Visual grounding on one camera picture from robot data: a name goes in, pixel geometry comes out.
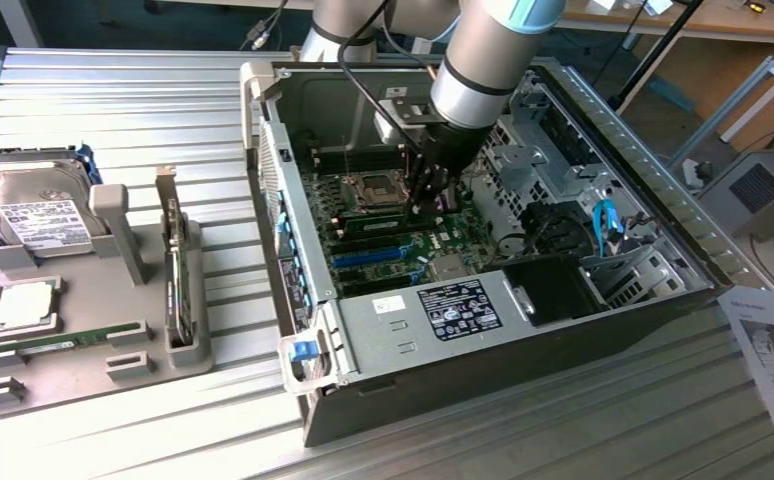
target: slotted aluminum surface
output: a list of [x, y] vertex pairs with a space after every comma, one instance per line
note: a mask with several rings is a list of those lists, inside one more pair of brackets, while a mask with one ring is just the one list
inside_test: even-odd
[[0, 478], [774, 479], [774, 429], [713, 310], [617, 357], [302, 447], [242, 159], [247, 58], [9, 51], [0, 146], [84, 140], [103, 177], [129, 186], [135, 223], [159, 217], [155, 166], [178, 166], [180, 199], [204, 228], [218, 368], [0, 419]]

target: hard drive label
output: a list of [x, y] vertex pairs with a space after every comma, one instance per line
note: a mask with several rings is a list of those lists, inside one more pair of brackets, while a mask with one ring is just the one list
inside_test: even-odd
[[0, 213], [28, 250], [91, 243], [72, 200], [0, 205]]
[[416, 292], [435, 336], [443, 342], [503, 326], [479, 280]]

